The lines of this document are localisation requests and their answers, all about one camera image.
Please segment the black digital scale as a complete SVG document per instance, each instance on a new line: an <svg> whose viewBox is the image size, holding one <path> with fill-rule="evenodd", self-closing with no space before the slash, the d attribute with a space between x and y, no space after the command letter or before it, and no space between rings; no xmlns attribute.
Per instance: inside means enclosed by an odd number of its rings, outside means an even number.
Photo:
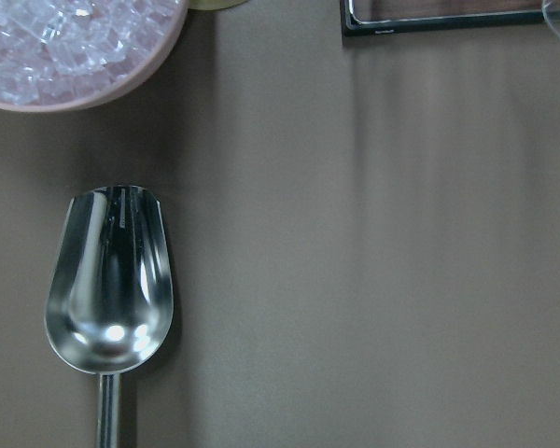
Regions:
<svg viewBox="0 0 560 448"><path fill-rule="evenodd" d="M342 0L343 35L389 35L543 21L534 0Z"/></svg>

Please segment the pink bowl of ice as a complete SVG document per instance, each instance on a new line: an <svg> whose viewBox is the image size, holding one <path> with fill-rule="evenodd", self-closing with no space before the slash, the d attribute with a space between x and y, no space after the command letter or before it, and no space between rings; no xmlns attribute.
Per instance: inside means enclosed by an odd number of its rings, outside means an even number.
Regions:
<svg viewBox="0 0 560 448"><path fill-rule="evenodd" d="M120 98L171 52L186 1L0 1L0 109L73 111Z"/></svg>

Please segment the metal ice scoop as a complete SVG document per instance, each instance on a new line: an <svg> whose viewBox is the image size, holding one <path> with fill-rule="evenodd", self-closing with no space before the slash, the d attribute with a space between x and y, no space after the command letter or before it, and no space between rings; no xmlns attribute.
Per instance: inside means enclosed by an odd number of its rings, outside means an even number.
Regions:
<svg viewBox="0 0 560 448"><path fill-rule="evenodd" d="M154 194L112 186L76 196L63 226L44 322L55 354L98 378L96 446L120 445L121 375L154 356L173 316L172 273Z"/></svg>

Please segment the yellow-green round object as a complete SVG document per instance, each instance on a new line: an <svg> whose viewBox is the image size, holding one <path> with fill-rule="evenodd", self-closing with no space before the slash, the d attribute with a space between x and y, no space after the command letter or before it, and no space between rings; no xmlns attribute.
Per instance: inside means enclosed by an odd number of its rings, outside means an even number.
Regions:
<svg viewBox="0 0 560 448"><path fill-rule="evenodd" d="M246 0L189 0L189 8L200 11L217 11L236 7L245 2Z"/></svg>

